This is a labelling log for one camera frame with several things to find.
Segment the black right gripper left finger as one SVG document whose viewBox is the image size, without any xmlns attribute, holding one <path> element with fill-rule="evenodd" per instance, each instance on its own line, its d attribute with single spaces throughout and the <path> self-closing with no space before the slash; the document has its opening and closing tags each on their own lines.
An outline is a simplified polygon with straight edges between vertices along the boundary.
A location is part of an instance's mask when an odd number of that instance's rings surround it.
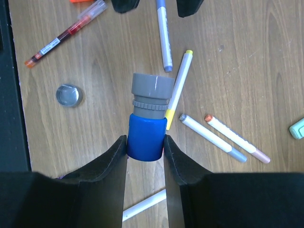
<svg viewBox="0 0 304 228">
<path fill-rule="evenodd" d="M 3 228 L 120 228 L 126 136 L 85 166 L 52 179 L 38 172 L 0 174 Z"/>
</svg>

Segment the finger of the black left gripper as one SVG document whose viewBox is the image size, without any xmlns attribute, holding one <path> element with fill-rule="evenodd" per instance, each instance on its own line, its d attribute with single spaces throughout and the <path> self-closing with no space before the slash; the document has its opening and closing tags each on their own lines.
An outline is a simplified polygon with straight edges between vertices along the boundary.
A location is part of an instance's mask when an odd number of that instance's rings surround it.
<svg viewBox="0 0 304 228">
<path fill-rule="evenodd" d="M 113 9 L 118 13 L 127 13 L 137 8 L 139 2 L 139 0 L 111 0 Z"/>
<path fill-rule="evenodd" d="M 195 14 L 204 0 L 176 0 L 178 16 L 181 18 Z"/>
</svg>

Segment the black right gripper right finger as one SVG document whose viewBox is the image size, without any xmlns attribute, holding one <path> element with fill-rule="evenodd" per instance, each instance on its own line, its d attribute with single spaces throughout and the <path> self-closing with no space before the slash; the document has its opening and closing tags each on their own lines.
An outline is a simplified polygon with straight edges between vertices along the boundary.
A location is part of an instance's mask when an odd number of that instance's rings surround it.
<svg viewBox="0 0 304 228">
<path fill-rule="evenodd" d="M 302 173 L 212 173 L 164 139 L 171 228 L 301 228 Z"/>
</svg>

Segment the yellow tip marker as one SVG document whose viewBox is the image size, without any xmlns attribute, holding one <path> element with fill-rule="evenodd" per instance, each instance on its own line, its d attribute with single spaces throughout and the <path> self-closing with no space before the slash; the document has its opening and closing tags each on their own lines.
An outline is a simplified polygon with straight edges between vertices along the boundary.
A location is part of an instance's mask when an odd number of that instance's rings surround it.
<svg viewBox="0 0 304 228">
<path fill-rule="evenodd" d="M 166 111 L 165 117 L 167 119 L 167 126 L 166 130 L 169 130 L 171 127 L 171 123 L 173 121 L 173 117 L 183 90 L 183 86 L 185 83 L 185 80 L 187 78 L 187 74 L 192 62 L 193 58 L 193 51 L 192 50 L 187 50 L 182 58 L 180 68 L 175 80 L 173 92 L 172 92 L 172 97 L 169 101 L 168 109 Z"/>
</svg>

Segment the blue cap glue stick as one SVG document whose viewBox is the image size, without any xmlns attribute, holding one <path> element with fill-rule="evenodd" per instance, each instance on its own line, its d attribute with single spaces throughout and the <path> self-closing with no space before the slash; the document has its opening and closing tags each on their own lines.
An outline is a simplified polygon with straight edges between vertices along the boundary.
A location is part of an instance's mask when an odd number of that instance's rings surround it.
<svg viewBox="0 0 304 228">
<path fill-rule="evenodd" d="M 167 126 L 165 113 L 173 87 L 173 78 L 133 74 L 133 113 L 127 138 L 129 157 L 144 162 L 161 158 Z"/>
</svg>

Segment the grey round cap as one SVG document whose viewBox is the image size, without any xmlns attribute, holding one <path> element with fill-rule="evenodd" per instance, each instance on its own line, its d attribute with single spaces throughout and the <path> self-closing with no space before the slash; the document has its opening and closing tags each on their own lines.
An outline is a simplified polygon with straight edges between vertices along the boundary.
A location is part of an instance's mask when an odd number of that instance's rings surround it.
<svg viewBox="0 0 304 228">
<path fill-rule="evenodd" d="M 62 84 L 56 91 L 56 99 L 64 107 L 79 106 L 83 95 L 81 88 L 73 84 Z"/>
</svg>

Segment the pink tip marker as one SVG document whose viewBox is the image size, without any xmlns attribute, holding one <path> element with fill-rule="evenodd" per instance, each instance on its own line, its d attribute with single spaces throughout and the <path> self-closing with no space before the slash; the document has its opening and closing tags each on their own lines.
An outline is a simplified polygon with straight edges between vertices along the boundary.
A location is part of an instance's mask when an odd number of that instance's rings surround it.
<svg viewBox="0 0 304 228">
<path fill-rule="evenodd" d="M 130 208 L 123 211 L 122 222 L 134 217 L 135 215 L 145 211 L 146 209 L 162 202 L 166 199 L 166 189 L 142 200 L 141 202 L 131 206 Z"/>
</svg>

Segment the red pen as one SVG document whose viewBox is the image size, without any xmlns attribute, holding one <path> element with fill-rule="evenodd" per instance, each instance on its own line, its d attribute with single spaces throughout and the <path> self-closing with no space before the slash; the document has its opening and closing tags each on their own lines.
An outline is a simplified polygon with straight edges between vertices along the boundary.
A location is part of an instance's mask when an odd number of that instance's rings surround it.
<svg viewBox="0 0 304 228">
<path fill-rule="evenodd" d="M 52 40 L 49 44 L 38 51 L 34 56 L 25 62 L 28 68 L 32 68 L 37 64 L 48 52 L 51 52 L 65 40 L 75 35 L 82 27 L 90 23 L 98 15 L 107 9 L 107 4 L 103 0 L 96 0 L 91 6 L 84 10 L 77 18 L 77 21 Z"/>
</svg>

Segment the orange black highlighter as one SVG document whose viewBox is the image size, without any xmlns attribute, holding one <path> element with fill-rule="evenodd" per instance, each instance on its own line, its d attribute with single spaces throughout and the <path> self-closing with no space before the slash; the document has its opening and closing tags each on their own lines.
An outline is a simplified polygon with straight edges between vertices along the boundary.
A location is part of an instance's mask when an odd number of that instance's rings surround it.
<svg viewBox="0 0 304 228">
<path fill-rule="evenodd" d="M 70 0 L 71 3 L 81 3 L 81 2 L 88 2 L 88 1 L 94 1 L 94 0 Z"/>
</svg>

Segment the grey tip marker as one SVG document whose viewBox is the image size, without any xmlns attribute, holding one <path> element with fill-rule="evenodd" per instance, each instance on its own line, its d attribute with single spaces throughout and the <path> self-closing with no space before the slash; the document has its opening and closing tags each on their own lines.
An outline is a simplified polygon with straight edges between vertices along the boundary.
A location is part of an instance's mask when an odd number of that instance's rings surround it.
<svg viewBox="0 0 304 228">
<path fill-rule="evenodd" d="M 184 125 L 201 135 L 203 138 L 220 148 L 222 151 L 224 151 L 226 154 L 233 157 L 237 161 L 241 163 L 245 163 L 247 161 L 247 157 L 244 154 L 242 154 L 240 151 L 228 144 L 226 141 L 219 138 L 217 135 L 215 135 L 210 130 L 202 126 L 200 123 L 192 119 L 190 116 L 186 114 L 181 114 L 179 116 L 179 120 Z"/>
</svg>

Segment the beige tip marker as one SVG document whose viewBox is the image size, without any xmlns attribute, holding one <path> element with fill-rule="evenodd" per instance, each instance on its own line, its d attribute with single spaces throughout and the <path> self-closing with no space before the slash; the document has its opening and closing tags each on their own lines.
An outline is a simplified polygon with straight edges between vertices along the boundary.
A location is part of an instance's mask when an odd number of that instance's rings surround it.
<svg viewBox="0 0 304 228">
<path fill-rule="evenodd" d="M 254 145 L 243 139 L 241 136 L 236 134 L 233 130 L 228 128 L 225 124 L 220 122 L 217 118 L 214 116 L 208 114 L 205 116 L 204 120 L 213 128 L 215 128 L 217 131 L 219 131 L 221 134 L 229 138 L 231 141 L 236 143 L 238 146 L 240 146 L 242 149 L 250 153 L 252 156 L 260 160 L 261 162 L 268 164 L 270 163 L 271 159 L 265 155 L 263 152 L 261 152 L 259 149 L 257 149 Z"/>
</svg>

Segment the black mounting base bar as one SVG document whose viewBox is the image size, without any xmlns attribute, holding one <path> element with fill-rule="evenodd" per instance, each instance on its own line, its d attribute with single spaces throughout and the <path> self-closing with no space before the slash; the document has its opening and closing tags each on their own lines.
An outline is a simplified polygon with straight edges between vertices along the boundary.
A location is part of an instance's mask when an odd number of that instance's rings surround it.
<svg viewBox="0 0 304 228">
<path fill-rule="evenodd" d="M 9 11 L 0 2 L 0 170 L 31 171 Z"/>
</svg>

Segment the green grey highlighter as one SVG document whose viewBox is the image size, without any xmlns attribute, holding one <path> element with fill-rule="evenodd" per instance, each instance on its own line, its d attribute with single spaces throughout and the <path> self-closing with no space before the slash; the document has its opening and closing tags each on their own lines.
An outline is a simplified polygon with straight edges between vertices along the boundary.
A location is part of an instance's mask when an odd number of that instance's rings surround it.
<svg viewBox="0 0 304 228">
<path fill-rule="evenodd" d="M 290 126 L 289 132 L 295 139 L 302 139 L 304 137 L 304 118 Z"/>
</svg>

